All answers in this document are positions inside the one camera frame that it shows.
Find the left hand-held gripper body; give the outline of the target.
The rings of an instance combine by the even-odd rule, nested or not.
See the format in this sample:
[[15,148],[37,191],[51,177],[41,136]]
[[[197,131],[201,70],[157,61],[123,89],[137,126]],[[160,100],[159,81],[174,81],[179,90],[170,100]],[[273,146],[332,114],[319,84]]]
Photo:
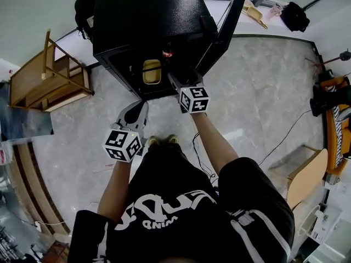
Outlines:
[[120,112],[103,142],[103,149],[110,158],[130,163],[136,155],[142,155],[146,144],[144,127],[148,111],[148,103],[140,100]]

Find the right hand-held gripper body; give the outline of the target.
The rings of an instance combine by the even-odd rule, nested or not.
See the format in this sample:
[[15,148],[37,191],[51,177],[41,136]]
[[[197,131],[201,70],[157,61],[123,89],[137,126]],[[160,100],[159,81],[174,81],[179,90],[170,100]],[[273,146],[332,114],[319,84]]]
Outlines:
[[168,78],[178,93],[183,113],[203,113],[208,109],[210,96],[204,87],[202,75],[193,68],[170,70]]

